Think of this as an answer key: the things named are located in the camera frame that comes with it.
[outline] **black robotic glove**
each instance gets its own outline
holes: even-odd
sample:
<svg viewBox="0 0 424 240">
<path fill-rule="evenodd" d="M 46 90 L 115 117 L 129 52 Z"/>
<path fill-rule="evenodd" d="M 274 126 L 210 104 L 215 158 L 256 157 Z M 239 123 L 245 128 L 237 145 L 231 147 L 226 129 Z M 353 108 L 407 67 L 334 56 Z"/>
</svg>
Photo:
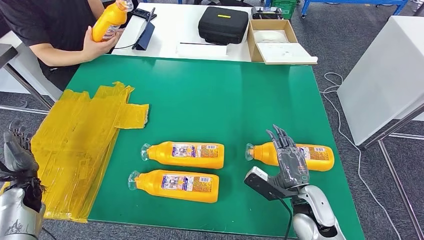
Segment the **black robotic glove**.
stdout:
<svg viewBox="0 0 424 240">
<path fill-rule="evenodd" d="M 266 132 L 274 144 L 280 168 L 280 173 L 273 179 L 274 184 L 283 189 L 309 184 L 309 171 L 305 155 L 299 151 L 293 139 L 283 129 L 275 124 L 272 127 L 278 137 L 268 129 Z"/>
<path fill-rule="evenodd" d="M 32 134 L 25 135 L 21 121 L 13 120 L 4 132 L 4 164 L 0 162 L 0 181 L 10 182 L 4 191 L 22 188 L 25 191 L 23 203 L 39 212 L 44 187 L 37 176 L 39 165 L 31 152 Z"/>
</svg>

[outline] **plastic bottle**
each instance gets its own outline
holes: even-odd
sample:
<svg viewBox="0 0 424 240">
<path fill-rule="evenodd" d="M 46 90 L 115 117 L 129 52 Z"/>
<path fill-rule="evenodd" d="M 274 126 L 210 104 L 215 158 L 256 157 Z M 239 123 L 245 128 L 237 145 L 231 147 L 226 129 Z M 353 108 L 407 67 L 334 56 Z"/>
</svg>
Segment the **plastic bottle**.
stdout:
<svg viewBox="0 0 424 240">
<path fill-rule="evenodd" d="M 128 178 L 130 190 L 141 189 L 153 196 L 203 203 L 218 200 L 219 185 L 217 175 L 187 171 L 154 170 L 141 174 L 133 171 Z"/>
<path fill-rule="evenodd" d="M 152 159 L 165 165 L 221 169 L 224 166 L 224 145 L 165 141 L 152 146 L 145 143 L 141 148 L 141 159 Z"/>
<path fill-rule="evenodd" d="M 306 160 L 306 165 L 309 170 L 328 171 L 334 165 L 333 150 L 328 146 L 299 144 L 297 148 L 303 152 Z M 272 142 L 267 142 L 262 145 L 246 145 L 245 152 L 246 160 L 259 160 L 267 165 L 278 166 L 277 152 Z"/>
<path fill-rule="evenodd" d="M 106 7 L 92 28 L 95 42 L 107 41 L 114 36 L 120 26 L 127 21 L 127 12 L 134 8 L 131 0 L 116 0 Z"/>
</svg>

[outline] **metal table leg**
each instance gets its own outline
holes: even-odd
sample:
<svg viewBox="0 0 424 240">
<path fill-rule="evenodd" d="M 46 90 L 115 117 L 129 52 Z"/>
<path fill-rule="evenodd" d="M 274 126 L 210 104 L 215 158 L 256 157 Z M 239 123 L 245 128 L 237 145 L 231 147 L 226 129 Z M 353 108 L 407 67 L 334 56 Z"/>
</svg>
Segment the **metal table leg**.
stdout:
<svg viewBox="0 0 424 240">
<path fill-rule="evenodd" d="M 46 99 L 35 89 L 33 86 L 31 86 L 27 80 L 25 80 L 22 75 L 16 71 L 16 69 L 10 65 L 10 63 L 7 63 L 3 66 L 6 71 L 12 75 L 28 92 L 31 93 L 38 101 L 40 101 L 48 110 L 52 108 L 52 105 L 46 101 Z"/>
<path fill-rule="evenodd" d="M 20 112 L 33 113 L 33 114 L 44 114 L 44 115 L 49 114 L 49 111 L 31 109 L 31 108 L 25 108 L 25 107 L 18 107 L 18 106 L 0 105 L 0 109 L 20 111 Z"/>
<path fill-rule="evenodd" d="M 377 140 L 378 145 L 380 146 L 380 149 L 384 155 L 384 158 L 387 162 L 387 166 L 390 169 L 390 173 L 394 179 L 394 182 L 396 183 L 396 187 L 399 190 L 400 196 L 402 197 L 403 203 L 406 206 L 406 209 L 408 211 L 409 217 L 412 220 L 413 227 L 415 228 L 416 234 L 418 235 L 418 238 L 420 240 L 424 240 L 423 231 L 421 230 L 420 224 L 418 223 L 417 217 L 415 216 L 415 212 L 412 209 L 411 203 L 408 199 L 407 194 L 405 193 L 404 187 L 402 186 L 401 180 L 398 177 L 398 174 L 396 173 L 395 167 L 393 166 L 392 160 L 390 159 L 389 153 L 386 150 L 386 147 L 383 143 L 383 140 Z"/>
<path fill-rule="evenodd" d="M 424 140 L 424 136 L 421 136 L 421 135 L 412 135 L 412 134 L 403 134 L 403 133 L 392 133 L 389 136 L 390 137 L 395 137 L 395 138 L 403 138 L 403 139 Z"/>
<path fill-rule="evenodd" d="M 393 124 L 391 127 L 389 127 L 387 130 L 383 131 L 380 135 L 376 136 L 373 140 L 368 142 L 365 145 L 365 148 L 369 148 L 372 144 L 379 140 L 383 140 L 385 137 L 389 136 L 390 134 L 393 134 L 395 131 L 400 129 L 401 127 L 405 126 L 407 123 L 409 123 L 411 120 L 416 118 L 418 115 L 424 112 L 424 103 L 421 104 L 419 107 L 417 107 L 415 110 L 411 111 L 408 115 L 406 115 L 404 118 Z"/>
</svg>

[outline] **bottle label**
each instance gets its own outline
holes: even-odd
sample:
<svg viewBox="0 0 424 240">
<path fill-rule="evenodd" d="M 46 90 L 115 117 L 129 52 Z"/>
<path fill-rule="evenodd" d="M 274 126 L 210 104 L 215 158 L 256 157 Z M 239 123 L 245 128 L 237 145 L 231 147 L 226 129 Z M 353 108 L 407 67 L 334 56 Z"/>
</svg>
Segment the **bottle label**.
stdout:
<svg viewBox="0 0 424 240">
<path fill-rule="evenodd" d="M 306 160 L 329 160 L 329 154 L 323 147 L 300 146 L 298 149 L 299 151 L 303 152 Z"/>
<path fill-rule="evenodd" d="M 173 144 L 173 157 L 217 158 L 218 146 L 211 144 Z"/>
<path fill-rule="evenodd" d="M 181 176 L 164 174 L 162 189 L 188 192 L 212 192 L 212 178 L 208 176 Z"/>
<path fill-rule="evenodd" d="M 111 39 L 120 26 L 121 25 L 110 25 L 107 31 L 104 33 L 102 40 L 107 41 Z"/>
</svg>

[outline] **person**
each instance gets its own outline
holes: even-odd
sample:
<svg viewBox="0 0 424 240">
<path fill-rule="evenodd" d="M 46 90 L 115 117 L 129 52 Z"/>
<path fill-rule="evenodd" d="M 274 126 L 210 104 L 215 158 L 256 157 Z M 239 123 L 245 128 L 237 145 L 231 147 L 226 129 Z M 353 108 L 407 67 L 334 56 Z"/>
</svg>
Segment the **person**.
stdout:
<svg viewBox="0 0 424 240">
<path fill-rule="evenodd" d="M 118 42 L 122 31 L 108 41 L 93 41 L 92 27 L 104 10 L 101 0 L 0 0 L 7 25 L 62 91 L 81 63 L 108 53 Z"/>
</svg>

